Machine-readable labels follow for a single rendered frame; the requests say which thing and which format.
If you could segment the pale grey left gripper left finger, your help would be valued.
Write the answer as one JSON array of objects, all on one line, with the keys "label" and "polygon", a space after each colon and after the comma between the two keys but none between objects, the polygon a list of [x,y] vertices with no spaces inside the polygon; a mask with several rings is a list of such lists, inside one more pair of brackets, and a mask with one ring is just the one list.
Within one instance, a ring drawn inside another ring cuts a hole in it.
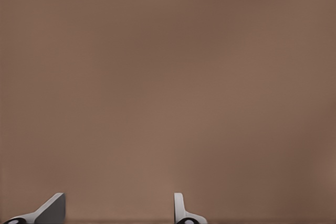
[{"label": "pale grey left gripper left finger", "polygon": [[66,194],[56,193],[36,211],[12,217],[3,224],[64,224]]}]

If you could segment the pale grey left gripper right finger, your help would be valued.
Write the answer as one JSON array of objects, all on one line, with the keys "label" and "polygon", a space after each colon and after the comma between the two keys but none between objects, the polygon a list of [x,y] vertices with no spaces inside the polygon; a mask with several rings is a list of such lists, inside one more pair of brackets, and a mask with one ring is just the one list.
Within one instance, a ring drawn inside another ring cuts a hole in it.
[{"label": "pale grey left gripper right finger", "polygon": [[200,215],[185,209],[182,193],[174,193],[174,224],[207,224],[207,220]]}]

